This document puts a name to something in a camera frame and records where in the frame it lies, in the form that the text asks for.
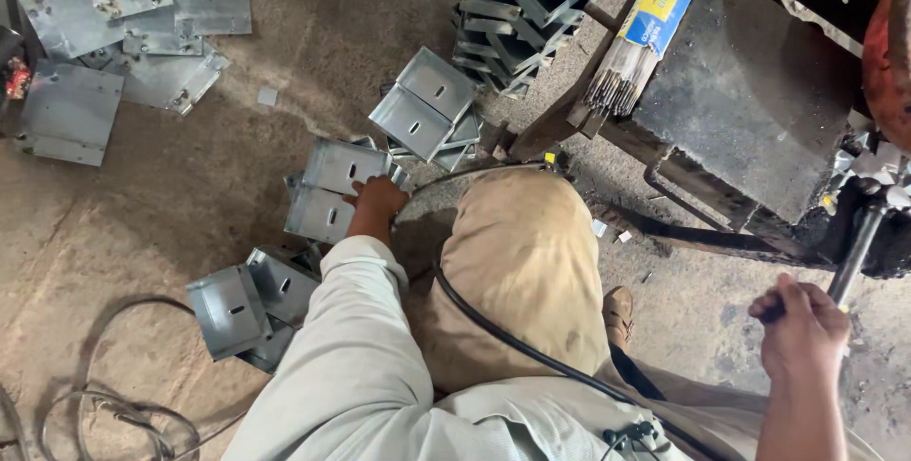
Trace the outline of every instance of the person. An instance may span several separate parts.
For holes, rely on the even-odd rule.
[[[438,281],[406,317],[414,290],[390,221],[408,195],[387,177],[353,186],[348,237],[323,259],[305,324],[223,460],[879,458],[844,427],[849,324],[818,287],[782,275],[750,306],[754,317],[777,299],[786,310],[762,342],[768,397],[695,383],[626,355],[632,294],[602,295],[591,215],[572,186],[532,169],[476,178],[443,247],[446,279],[504,330],[634,404],[622,403],[497,340]],[[635,441],[606,433],[644,423],[651,433]]]

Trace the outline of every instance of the concrete floor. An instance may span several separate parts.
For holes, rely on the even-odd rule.
[[[301,244],[281,231],[288,208],[281,177],[303,167],[312,134],[378,134],[367,120],[377,86],[421,45],[449,53],[455,1],[252,0],[254,34],[213,40],[234,64],[199,106],[181,118],[121,104],[100,169],[24,156],[5,142],[0,382],[26,423],[33,456],[37,413],[71,388],[93,323],[111,304],[140,294],[186,302],[184,285],[243,261],[254,246]],[[616,13],[621,1],[599,3]],[[527,100],[482,97],[488,118],[513,129],[530,123],[576,79],[603,35],[586,20]],[[279,90],[274,108],[256,103],[264,84]],[[621,199],[693,224],[666,200],[649,201],[654,192],[641,181],[642,165],[606,141],[574,138],[565,148],[575,155],[579,190],[596,210]],[[441,175],[432,166],[413,169],[416,182]],[[445,221],[458,190],[454,184],[425,194],[410,213]],[[626,284],[636,295],[632,354],[699,381],[766,391],[762,329],[745,309],[784,268],[670,251],[639,238],[614,245],[615,234],[609,230],[601,241],[601,273],[606,289]],[[397,238],[397,250],[408,251],[405,236]],[[829,278],[797,272],[823,286]],[[911,337],[899,325],[911,310],[900,299],[906,288],[903,281],[867,280],[851,300],[846,416],[887,459],[905,453],[911,440]],[[268,381],[234,359],[213,364],[195,321],[161,305],[125,313],[99,341],[93,385],[176,409],[203,435],[249,406]],[[108,413],[87,420],[97,458],[149,457],[144,436]],[[2,442],[9,432],[0,424]],[[48,426],[62,460],[74,459],[71,427],[61,412]],[[202,459],[218,459],[231,437],[229,431],[203,447]],[[0,450],[6,458],[16,458],[11,449]]]

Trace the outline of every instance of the shoe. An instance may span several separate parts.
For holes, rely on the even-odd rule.
[[[617,287],[604,296],[601,307],[604,327],[608,332],[608,341],[627,350],[632,340],[632,292],[626,287]]]

